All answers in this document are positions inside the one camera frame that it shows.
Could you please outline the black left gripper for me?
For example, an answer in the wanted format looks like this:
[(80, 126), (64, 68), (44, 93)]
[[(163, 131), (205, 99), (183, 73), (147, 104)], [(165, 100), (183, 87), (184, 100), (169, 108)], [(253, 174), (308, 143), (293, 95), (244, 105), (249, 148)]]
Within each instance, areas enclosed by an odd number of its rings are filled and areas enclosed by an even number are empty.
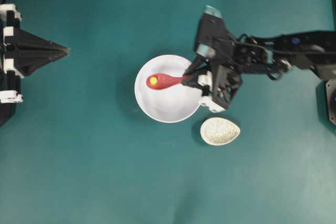
[[(23, 102), (20, 80), (37, 69), (69, 55), (69, 48), (20, 29), (22, 16), (15, 4), (1, 4), (1, 125)], [(16, 50), (10, 45), (23, 49)]]

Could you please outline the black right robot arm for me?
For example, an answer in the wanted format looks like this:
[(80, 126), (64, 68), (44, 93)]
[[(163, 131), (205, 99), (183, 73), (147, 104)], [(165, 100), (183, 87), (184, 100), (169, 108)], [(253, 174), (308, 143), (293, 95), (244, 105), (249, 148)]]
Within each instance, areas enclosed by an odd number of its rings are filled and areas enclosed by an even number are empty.
[(217, 113), (228, 109), (244, 74), (264, 74), (277, 81), (296, 67), (310, 70), (324, 83), (329, 122), (335, 124), (335, 32), (310, 31), (271, 38), (232, 34), (207, 35), (197, 41), (196, 58), (182, 85), (200, 89), (201, 104)]

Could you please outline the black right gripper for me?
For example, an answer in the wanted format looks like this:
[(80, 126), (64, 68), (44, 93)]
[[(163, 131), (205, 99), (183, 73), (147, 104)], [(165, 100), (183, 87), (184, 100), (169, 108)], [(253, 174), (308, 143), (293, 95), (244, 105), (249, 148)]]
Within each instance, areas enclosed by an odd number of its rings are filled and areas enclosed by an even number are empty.
[(202, 91), (200, 105), (210, 111), (224, 111), (243, 83), (242, 74), (265, 74), (272, 78), (268, 51), (272, 51), (272, 46), (263, 41), (234, 41), (231, 58), (196, 56), (183, 73), (186, 77), (181, 84)]

